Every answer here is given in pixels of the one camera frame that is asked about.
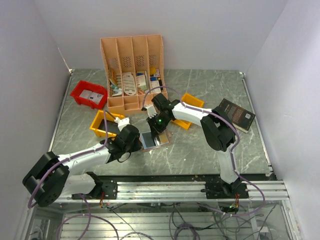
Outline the pink leather card holder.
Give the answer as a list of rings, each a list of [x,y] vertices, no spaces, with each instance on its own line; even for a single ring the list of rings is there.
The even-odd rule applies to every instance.
[[[169,142],[167,143],[167,144],[162,144],[162,145],[159,145],[158,144],[158,141],[157,141],[157,137],[155,137],[154,138],[154,141],[155,141],[155,147],[152,147],[152,148],[147,148],[147,149],[145,149],[144,148],[144,146],[143,146],[143,143],[142,143],[142,140],[141,140],[141,135],[142,135],[142,133],[140,134],[140,141],[141,141],[141,143],[142,143],[142,147],[141,147],[141,150],[143,151],[143,152],[146,152],[146,151],[151,151],[151,150],[154,150],[154,149],[158,149],[158,148],[162,148],[162,147],[165,147],[165,146],[167,146],[167,145],[170,145],[171,144],[171,132],[169,132],[168,130],[165,130],[165,132],[164,133],[166,133],[167,134],[167,137],[168,137],[168,139],[169,139]]]

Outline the black card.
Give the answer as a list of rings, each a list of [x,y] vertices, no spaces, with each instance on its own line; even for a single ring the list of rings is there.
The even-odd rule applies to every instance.
[[[152,138],[151,132],[144,132],[141,134],[141,142],[145,149],[153,148],[156,146],[154,138]]]

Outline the red plastic bin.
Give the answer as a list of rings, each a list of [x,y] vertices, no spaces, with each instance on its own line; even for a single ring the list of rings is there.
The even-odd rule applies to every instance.
[[[70,96],[78,105],[102,110],[107,103],[108,91],[101,85],[80,80]]]

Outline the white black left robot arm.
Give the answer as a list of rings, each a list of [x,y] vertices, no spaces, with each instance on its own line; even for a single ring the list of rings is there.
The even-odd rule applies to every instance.
[[[116,137],[102,140],[93,147],[71,154],[46,152],[22,180],[31,194],[28,207],[47,207],[60,195],[85,194],[91,199],[98,198],[102,182],[94,173],[82,171],[139,151],[142,147],[139,138],[138,128],[128,124]]]

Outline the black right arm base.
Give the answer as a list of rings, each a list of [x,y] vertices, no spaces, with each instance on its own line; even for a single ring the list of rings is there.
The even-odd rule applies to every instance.
[[[220,181],[206,182],[200,192],[205,193],[207,199],[235,199],[236,194],[239,195],[240,199],[249,198],[245,183],[240,183],[238,186],[233,187]]]

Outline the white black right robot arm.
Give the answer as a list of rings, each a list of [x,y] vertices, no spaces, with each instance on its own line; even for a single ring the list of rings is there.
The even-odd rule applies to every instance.
[[[168,100],[162,93],[151,100],[152,104],[142,102],[142,110],[147,111],[147,123],[152,137],[164,132],[170,121],[182,120],[202,128],[207,144],[218,154],[221,194],[226,198],[238,192],[241,178],[237,169],[234,150],[240,136],[232,121],[221,107],[214,109],[195,107],[182,100]]]

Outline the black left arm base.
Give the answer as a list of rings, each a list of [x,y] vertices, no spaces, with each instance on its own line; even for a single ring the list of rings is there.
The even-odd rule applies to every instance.
[[[72,194],[72,199],[79,199],[78,194],[83,195],[87,200],[115,200],[118,194],[118,184],[111,178],[99,177],[93,172],[86,172],[80,175],[84,177],[79,185],[80,191]]]

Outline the cards in red bin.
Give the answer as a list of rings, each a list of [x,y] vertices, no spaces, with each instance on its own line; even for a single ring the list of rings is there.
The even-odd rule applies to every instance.
[[[84,89],[81,94],[79,95],[80,98],[89,100],[94,102],[95,104],[99,104],[101,99],[103,98],[103,94],[92,92],[90,90]]]

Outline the white oval perforated board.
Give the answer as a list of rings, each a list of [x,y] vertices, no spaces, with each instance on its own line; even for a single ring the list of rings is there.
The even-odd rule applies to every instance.
[[[137,94],[137,88],[134,76],[131,72],[124,72],[122,74],[123,78],[123,91],[128,96],[134,96]]]

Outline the white box in organizer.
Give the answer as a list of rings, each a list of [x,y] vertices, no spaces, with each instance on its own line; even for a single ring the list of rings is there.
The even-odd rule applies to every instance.
[[[147,84],[147,80],[146,80],[146,76],[145,74],[138,74],[136,76],[136,85],[137,85],[137,89],[141,90],[141,91],[146,91],[148,89],[148,84]]]

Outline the peach plastic desk organizer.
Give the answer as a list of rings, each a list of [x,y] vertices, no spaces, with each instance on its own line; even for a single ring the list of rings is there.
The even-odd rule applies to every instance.
[[[105,37],[100,50],[107,77],[107,107],[110,112],[122,115],[140,113],[158,93],[167,96],[164,75],[164,44],[160,34],[122,37]],[[131,72],[136,95],[123,90],[123,73]],[[148,89],[137,88],[136,76],[145,74]]]

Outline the black book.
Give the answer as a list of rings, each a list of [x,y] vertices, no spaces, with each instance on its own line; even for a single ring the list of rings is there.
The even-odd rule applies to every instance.
[[[250,130],[256,117],[254,113],[225,98],[220,102],[219,106],[224,110],[237,129],[244,133],[247,133]]]

